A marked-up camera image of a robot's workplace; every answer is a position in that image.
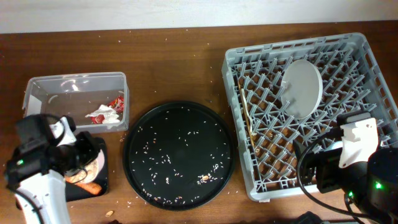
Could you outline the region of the pink bowl with food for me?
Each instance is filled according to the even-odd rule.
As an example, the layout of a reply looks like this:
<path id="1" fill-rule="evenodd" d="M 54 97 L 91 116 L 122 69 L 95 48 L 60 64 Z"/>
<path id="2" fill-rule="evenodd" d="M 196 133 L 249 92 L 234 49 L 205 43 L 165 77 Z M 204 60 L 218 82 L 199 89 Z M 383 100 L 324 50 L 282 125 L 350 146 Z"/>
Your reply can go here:
<path id="1" fill-rule="evenodd" d="M 88 184 L 93 182 L 103 169 L 104 163 L 104 153 L 100 150 L 98 157 L 95 160 L 81 168 L 77 174 L 71 177 L 65 176 L 65 180 L 71 184 Z"/>

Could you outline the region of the grey plate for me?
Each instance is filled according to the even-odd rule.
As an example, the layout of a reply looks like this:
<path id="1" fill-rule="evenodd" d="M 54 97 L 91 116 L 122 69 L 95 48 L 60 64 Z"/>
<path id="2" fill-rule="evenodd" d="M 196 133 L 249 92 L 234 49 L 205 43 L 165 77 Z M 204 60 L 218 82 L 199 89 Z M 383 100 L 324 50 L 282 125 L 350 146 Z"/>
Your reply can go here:
<path id="1" fill-rule="evenodd" d="M 306 60 L 291 63 L 283 77 L 284 88 L 280 99 L 285 112 L 295 119 L 309 117 L 320 105 L 323 83 L 320 72 L 314 64 Z"/>

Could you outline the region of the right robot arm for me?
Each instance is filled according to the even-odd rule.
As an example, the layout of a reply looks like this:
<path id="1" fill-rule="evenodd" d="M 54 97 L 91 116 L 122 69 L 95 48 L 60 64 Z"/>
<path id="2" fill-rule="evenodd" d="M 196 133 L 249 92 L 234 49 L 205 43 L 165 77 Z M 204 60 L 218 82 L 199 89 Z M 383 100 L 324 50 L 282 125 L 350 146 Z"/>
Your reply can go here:
<path id="1" fill-rule="evenodd" d="M 312 152 L 320 141 L 317 139 L 307 147 L 297 141 L 293 143 L 298 159 L 297 183 L 303 193 L 319 206 L 357 220 L 365 218 L 374 223 L 397 223 L 397 149 L 376 149 L 364 161 L 340 168 L 338 163 L 343 148 Z M 305 188 L 312 179 L 316 179 L 317 189 L 322 194 L 343 190 L 346 209 L 315 198 Z"/>

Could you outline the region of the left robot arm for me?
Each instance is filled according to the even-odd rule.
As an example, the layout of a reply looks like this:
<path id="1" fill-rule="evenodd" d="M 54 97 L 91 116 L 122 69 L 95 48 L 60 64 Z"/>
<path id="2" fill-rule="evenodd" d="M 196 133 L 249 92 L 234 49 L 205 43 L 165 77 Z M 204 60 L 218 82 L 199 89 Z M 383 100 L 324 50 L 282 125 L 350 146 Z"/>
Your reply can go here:
<path id="1" fill-rule="evenodd" d="M 6 162 L 6 188 L 21 207 L 27 223 L 69 223 L 67 184 L 92 185 L 105 145 L 88 131 L 74 134 L 69 116 L 33 114 L 16 123 L 20 145 Z"/>

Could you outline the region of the white tissue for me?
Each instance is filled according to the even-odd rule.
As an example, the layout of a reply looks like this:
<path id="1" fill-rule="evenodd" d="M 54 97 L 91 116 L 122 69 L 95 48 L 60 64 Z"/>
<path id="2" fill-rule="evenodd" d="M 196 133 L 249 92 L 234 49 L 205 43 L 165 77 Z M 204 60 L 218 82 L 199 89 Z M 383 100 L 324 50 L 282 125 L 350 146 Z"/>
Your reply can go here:
<path id="1" fill-rule="evenodd" d="M 113 108 L 101 105 L 96 111 L 85 116 L 90 118 L 94 124 L 113 124 L 119 123 L 119 115 Z"/>

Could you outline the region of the wooden chopstick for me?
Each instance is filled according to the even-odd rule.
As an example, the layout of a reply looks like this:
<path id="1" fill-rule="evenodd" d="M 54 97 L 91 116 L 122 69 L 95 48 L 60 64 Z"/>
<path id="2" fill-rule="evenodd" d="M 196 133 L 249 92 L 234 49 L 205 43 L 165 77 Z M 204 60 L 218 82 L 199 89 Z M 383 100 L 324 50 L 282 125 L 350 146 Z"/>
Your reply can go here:
<path id="1" fill-rule="evenodd" d="M 241 88 L 240 82 L 238 82 L 238 88 L 239 88 L 239 94 L 240 94 L 241 101 L 242 101 L 242 105 L 243 105 L 243 112 L 244 112 L 244 117 L 245 117 L 245 120 L 246 120 L 246 126 L 247 126 L 247 129 L 248 129 L 248 134 L 249 134 L 249 138 L 250 138 L 250 143 L 251 143 L 251 146 L 252 146 L 253 150 L 255 151 L 255 150 L 256 150 L 256 146 L 255 146 L 255 143 L 254 143 L 254 141 L 253 141 L 253 137 L 252 137 L 252 127 L 251 127 L 251 125 L 252 125 L 252 119 L 251 119 L 251 117 L 250 117 L 250 115 L 249 115 L 249 112 L 248 112 L 248 106 L 247 106 L 247 101 L 246 101 L 245 92 L 244 92 L 244 90 Z"/>

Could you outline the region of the white plastic fork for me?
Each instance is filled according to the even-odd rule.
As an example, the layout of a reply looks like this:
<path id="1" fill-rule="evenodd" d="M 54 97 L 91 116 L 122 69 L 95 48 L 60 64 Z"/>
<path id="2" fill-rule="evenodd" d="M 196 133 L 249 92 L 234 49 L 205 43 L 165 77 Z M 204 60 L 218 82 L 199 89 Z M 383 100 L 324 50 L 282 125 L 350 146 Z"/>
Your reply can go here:
<path id="1" fill-rule="evenodd" d="M 252 121 L 252 118 L 251 118 L 251 116 L 250 116 L 250 114 L 249 114 L 249 110 L 248 110 L 248 104 L 247 104 L 247 101 L 246 101 L 246 95 L 245 95 L 245 92 L 244 92 L 244 90 L 243 89 L 240 89 L 240 92 L 241 92 L 241 96 L 242 96 L 242 98 L 243 98 L 243 106 L 244 106 L 244 112 L 245 112 L 245 116 L 247 117 L 247 119 L 248 119 L 248 123 L 249 123 L 249 130 L 250 130 L 250 133 L 252 133 L 252 125 L 253 125 L 253 121 Z"/>

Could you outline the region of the red snack wrapper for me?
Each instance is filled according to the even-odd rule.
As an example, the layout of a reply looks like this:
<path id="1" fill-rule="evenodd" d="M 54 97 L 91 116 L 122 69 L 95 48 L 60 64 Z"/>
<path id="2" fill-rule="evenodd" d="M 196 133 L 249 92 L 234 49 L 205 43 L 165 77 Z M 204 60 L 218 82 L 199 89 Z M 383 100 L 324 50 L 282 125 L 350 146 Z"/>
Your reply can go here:
<path id="1" fill-rule="evenodd" d="M 117 114 L 120 117 L 120 115 L 124 111 L 124 98 L 122 96 L 119 96 L 112 102 L 108 103 L 106 106 L 109 106 L 109 107 L 113 108 L 114 110 L 116 110 Z"/>

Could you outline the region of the orange carrot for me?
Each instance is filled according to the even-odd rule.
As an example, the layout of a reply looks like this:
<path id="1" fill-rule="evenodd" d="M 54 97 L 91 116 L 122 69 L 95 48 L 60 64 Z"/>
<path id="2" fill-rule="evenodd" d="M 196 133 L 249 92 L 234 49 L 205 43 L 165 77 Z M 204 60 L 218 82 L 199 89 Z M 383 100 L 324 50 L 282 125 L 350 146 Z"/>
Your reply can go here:
<path id="1" fill-rule="evenodd" d="M 94 182 L 87 184 L 77 183 L 76 185 L 93 195 L 98 195 L 102 191 L 102 187 Z"/>

